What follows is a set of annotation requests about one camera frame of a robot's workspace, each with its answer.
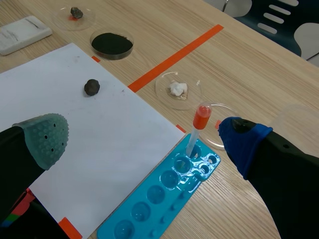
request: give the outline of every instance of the teal rubber thimble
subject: teal rubber thimble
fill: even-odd
[[[69,136],[66,119],[59,114],[47,114],[20,123],[25,144],[39,167],[48,170],[65,151]]]

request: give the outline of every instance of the dark rock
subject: dark rock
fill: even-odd
[[[84,86],[84,91],[88,96],[96,95],[100,90],[100,84],[97,80],[91,79]]]
[[[79,18],[83,17],[83,12],[77,7],[72,7],[71,8],[71,14],[76,19],[79,19]]]

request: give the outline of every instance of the black powder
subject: black powder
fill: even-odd
[[[128,52],[133,47],[133,43],[124,36],[107,32],[95,37],[92,47],[104,54],[119,55]]]

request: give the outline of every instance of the white paper sheet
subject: white paper sheet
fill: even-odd
[[[84,97],[92,78],[100,91]],[[84,239],[183,137],[74,44],[0,74],[0,90],[0,131],[47,113],[67,119],[66,151],[30,189]]]

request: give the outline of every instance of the red pipette bulb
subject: red pipette bulb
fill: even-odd
[[[202,103],[196,110],[196,114],[193,121],[193,126],[196,129],[204,129],[208,123],[211,115],[210,104]]]

